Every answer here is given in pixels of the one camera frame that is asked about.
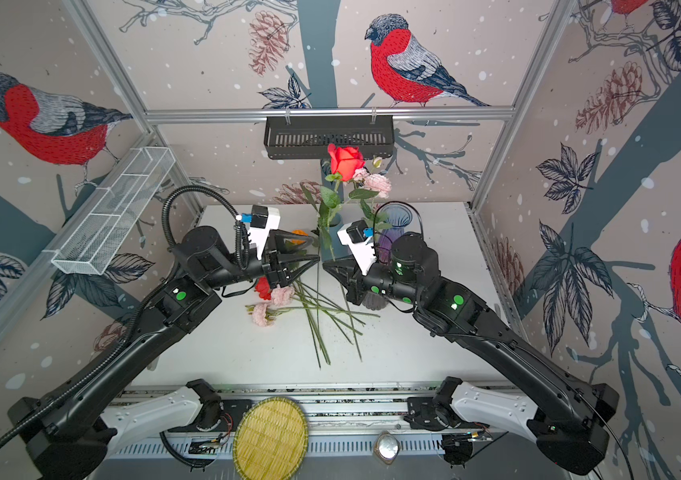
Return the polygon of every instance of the pink carnation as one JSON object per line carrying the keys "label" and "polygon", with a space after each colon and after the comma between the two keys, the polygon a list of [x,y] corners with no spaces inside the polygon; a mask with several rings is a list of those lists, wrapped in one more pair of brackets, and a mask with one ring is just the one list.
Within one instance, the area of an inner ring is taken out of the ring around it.
{"label": "pink carnation", "polygon": [[292,295],[295,294],[295,287],[280,286],[271,291],[271,305],[277,308],[287,306],[292,302]]}
{"label": "pink carnation", "polygon": [[369,172],[367,171],[366,168],[357,168],[356,171],[353,172],[353,177],[351,180],[360,182],[363,181],[365,178],[369,176]]}
{"label": "pink carnation", "polygon": [[258,326],[269,326],[271,322],[266,319],[268,303],[258,303],[252,310],[252,321]]}
{"label": "pink carnation", "polygon": [[391,191],[391,180],[381,174],[367,175],[364,178],[364,187],[367,190],[378,192],[380,198],[388,198]]}

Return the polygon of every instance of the red rose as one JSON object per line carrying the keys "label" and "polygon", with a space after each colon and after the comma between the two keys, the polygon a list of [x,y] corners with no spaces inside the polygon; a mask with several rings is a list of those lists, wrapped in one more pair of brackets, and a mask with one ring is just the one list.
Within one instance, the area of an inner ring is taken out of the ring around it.
{"label": "red rose", "polygon": [[364,158],[358,148],[336,148],[335,144],[330,144],[327,146],[327,152],[332,158],[330,171],[334,174],[341,174],[344,182],[351,181],[353,172],[364,167]]}
{"label": "red rose", "polygon": [[268,280],[265,276],[261,276],[258,284],[255,286],[255,291],[263,300],[271,300],[271,287],[268,285]]}

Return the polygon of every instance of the black metal basket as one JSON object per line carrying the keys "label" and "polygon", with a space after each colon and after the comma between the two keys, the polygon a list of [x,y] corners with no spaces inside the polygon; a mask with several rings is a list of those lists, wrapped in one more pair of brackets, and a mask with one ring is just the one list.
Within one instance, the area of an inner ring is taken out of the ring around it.
{"label": "black metal basket", "polygon": [[393,155],[393,117],[370,115],[269,117],[264,144],[268,158],[329,158],[327,145],[357,147],[364,158],[388,158]]}

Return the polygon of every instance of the white mesh basket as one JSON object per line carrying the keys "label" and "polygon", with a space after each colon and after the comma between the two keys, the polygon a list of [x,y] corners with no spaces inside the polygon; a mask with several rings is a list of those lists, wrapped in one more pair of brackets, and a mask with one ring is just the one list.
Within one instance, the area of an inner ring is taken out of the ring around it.
{"label": "white mesh basket", "polygon": [[169,148],[132,150],[124,172],[60,248],[52,263],[64,274],[102,275],[175,163]]}

